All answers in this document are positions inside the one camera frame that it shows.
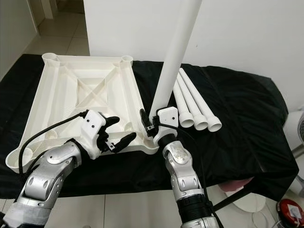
table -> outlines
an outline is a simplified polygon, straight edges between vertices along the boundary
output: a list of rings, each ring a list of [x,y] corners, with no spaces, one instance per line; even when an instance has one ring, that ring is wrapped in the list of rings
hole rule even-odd
[[[40,55],[22,55],[0,82],[0,198],[16,198],[19,176],[5,165],[18,147],[27,122],[44,63]],[[133,71],[147,112],[153,101],[162,62],[134,61]],[[199,92],[223,126],[215,133],[185,129],[201,148],[197,152],[178,135],[193,156],[201,179],[203,157],[207,185],[228,180],[254,179],[215,210],[254,192],[279,201],[298,167],[282,126],[288,115],[279,90],[270,78],[217,66],[183,64]],[[169,105],[176,106],[174,96]],[[101,156],[75,169],[67,177],[61,197],[171,189],[161,152],[140,151]]]

white fan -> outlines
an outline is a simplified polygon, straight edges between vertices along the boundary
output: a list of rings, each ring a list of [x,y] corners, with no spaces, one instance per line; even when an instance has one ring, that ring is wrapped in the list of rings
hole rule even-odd
[[[299,174],[291,184],[290,190],[304,197],[304,111],[288,115],[284,133],[299,167]]]

red object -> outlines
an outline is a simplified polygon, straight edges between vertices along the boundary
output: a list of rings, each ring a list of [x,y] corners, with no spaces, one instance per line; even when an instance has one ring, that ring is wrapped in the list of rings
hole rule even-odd
[[[296,202],[290,199],[283,199],[278,203],[277,209],[281,212],[281,215],[290,223],[290,225],[293,225],[294,227],[297,227],[298,225],[297,218],[294,217],[294,214],[290,211],[290,209],[294,209],[294,211],[299,212],[301,215],[301,218],[298,218],[300,222],[299,227],[304,226],[304,212]]]
[[[222,189],[222,191],[224,192],[228,192],[228,191],[236,191],[239,188],[243,187],[244,185],[248,184],[249,182],[251,182],[251,180],[253,179],[253,177],[249,178],[249,179],[245,179],[245,180],[229,180],[227,182],[218,184],[220,189]]]

white plastic tube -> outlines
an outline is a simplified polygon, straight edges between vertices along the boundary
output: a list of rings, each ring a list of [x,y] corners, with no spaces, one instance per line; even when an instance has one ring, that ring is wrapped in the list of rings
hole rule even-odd
[[[168,105],[176,81],[176,75],[181,66],[181,61],[184,57],[201,2],[202,0],[181,1],[176,29],[165,57],[149,114],[151,122],[152,118],[156,115],[156,111]]]
[[[189,91],[191,92],[191,95],[193,96],[201,113],[203,113],[203,115],[206,117],[208,121],[208,130],[211,132],[218,131],[222,127],[221,121],[213,114],[213,112],[211,111],[205,100],[202,98],[195,85],[191,82],[190,78],[182,68],[180,68],[180,75],[186,83]]]
[[[189,112],[184,96],[182,95],[181,88],[178,82],[175,82],[173,93],[179,110],[179,120],[182,127],[191,127],[194,125],[193,115]]]
[[[48,60],[54,60],[54,61],[57,61],[57,55],[55,53],[51,53],[51,52],[48,52],[48,53],[44,53],[42,55],[42,59],[43,59],[43,62],[46,63],[46,61]]]
[[[122,62],[130,62],[133,65],[133,57],[132,56],[122,56]]]
[[[200,109],[196,105],[190,91],[188,90],[184,80],[182,79],[179,73],[177,75],[177,82],[180,86],[181,92],[185,98],[187,106],[193,115],[195,129],[198,131],[204,130],[208,126],[207,119],[201,114]]]

pipe end cap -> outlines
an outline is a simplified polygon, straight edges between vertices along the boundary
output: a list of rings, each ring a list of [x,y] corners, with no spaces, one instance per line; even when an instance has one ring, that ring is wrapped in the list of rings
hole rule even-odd
[[[216,116],[208,118],[208,130],[210,132],[216,132],[221,129],[221,127],[222,123]]]
[[[194,125],[193,115],[191,113],[181,113],[179,120],[181,126],[184,128],[188,128]]]
[[[204,115],[196,115],[194,117],[194,127],[198,131],[202,131],[208,127],[207,119]]]

